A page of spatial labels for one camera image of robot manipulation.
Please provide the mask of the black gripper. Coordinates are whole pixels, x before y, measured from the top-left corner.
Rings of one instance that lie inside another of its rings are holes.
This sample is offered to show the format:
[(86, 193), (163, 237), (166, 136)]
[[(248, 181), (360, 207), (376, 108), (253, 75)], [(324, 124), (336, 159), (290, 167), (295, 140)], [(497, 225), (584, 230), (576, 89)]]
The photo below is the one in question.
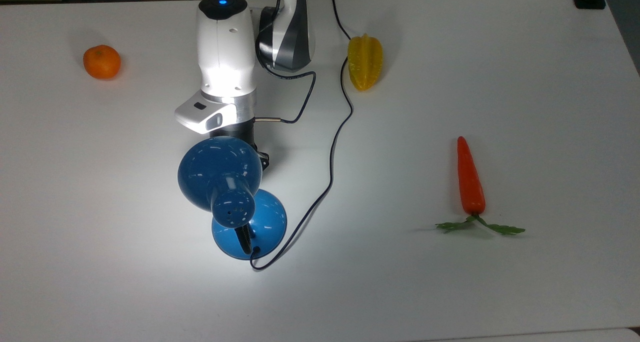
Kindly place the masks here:
[(262, 170), (265, 171), (270, 166), (270, 156), (266, 152), (259, 150), (255, 142), (255, 123), (254, 122), (242, 122), (230, 124), (220, 128), (220, 136), (233, 137), (249, 144), (253, 150), (258, 154), (260, 159)]

